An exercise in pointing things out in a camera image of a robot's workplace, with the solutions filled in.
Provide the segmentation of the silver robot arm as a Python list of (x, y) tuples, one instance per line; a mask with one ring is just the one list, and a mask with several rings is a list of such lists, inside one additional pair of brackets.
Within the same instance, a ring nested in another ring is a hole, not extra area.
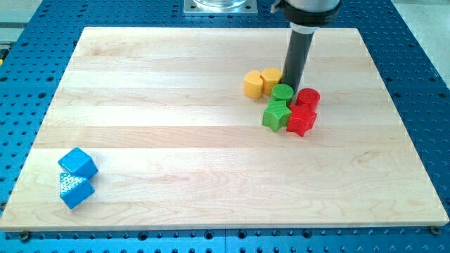
[(289, 22), (305, 27), (321, 27), (337, 18), (342, 0), (276, 0), (271, 13), (281, 11)]

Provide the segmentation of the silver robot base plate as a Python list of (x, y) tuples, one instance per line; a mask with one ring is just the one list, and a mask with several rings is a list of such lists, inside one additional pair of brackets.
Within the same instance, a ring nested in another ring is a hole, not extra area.
[(183, 0), (184, 13), (202, 14), (257, 14), (256, 0)]

